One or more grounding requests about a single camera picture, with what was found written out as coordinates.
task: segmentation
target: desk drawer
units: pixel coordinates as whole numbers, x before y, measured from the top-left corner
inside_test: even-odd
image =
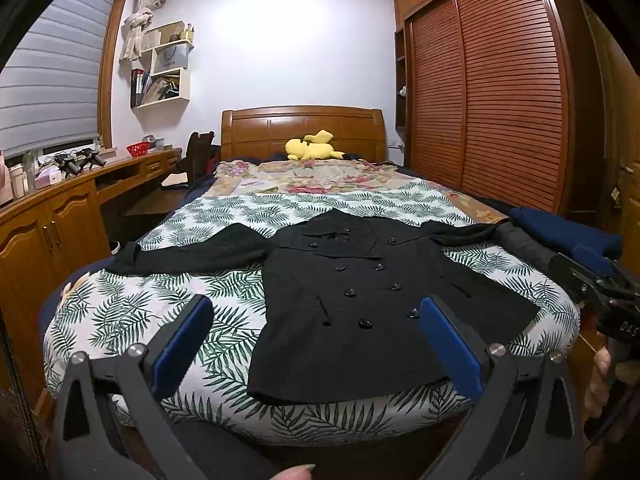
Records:
[[[164,173],[164,164],[162,162],[162,158],[158,157],[155,160],[150,160],[143,164],[142,171],[147,180],[160,176]]]
[[[177,154],[172,153],[171,155],[169,155],[166,159],[166,170],[172,171],[179,160],[180,156],[178,156]]]

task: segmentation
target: stuffed toy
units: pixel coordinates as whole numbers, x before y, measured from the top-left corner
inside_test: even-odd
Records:
[[[310,160],[312,158],[342,158],[343,152],[335,152],[329,141],[334,136],[320,130],[315,135],[305,136],[304,140],[291,139],[284,146],[289,160]]]

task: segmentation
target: metal screw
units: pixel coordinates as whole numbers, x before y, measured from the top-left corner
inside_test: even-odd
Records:
[[[489,345],[489,352],[491,352],[491,355],[494,355],[496,357],[502,357],[507,353],[507,349],[504,347],[503,344],[491,343]]]
[[[84,360],[88,357],[84,352],[76,352],[71,356],[72,364],[79,365],[80,363],[84,363]]]
[[[562,361],[564,361],[564,356],[562,355],[561,351],[552,350],[551,352],[549,352],[549,359],[551,359],[556,364],[560,364]]]
[[[145,352],[146,347],[142,343],[135,343],[127,348],[127,354],[131,357],[140,357]]]

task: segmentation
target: sliding wardrobe door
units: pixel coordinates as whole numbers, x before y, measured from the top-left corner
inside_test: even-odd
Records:
[[[410,167],[458,188],[462,172],[463,61],[452,0],[435,0],[411,23],[414,97]]]
[[[568,104],[562,49],[545,1],[457,3],[466,70],[462,189],[555,211]]]

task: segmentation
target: human hand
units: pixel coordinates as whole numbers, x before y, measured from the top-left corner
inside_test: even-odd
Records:
[[[609,400],[610,386],[607,384],[607,374],[611,368],[611,355],[606,347],[596,353],[593,362],[591,381],[584,394],[584,407],[589,416],[598,418]],[[616,377],[626,384],[638,384],[640,382],[640,361],[626,361],[617,364]]]
[[[284,471],[280,471],[271,480],[312,480],[311,470],[316,467],[316,464],[305,464],[290,467]]]

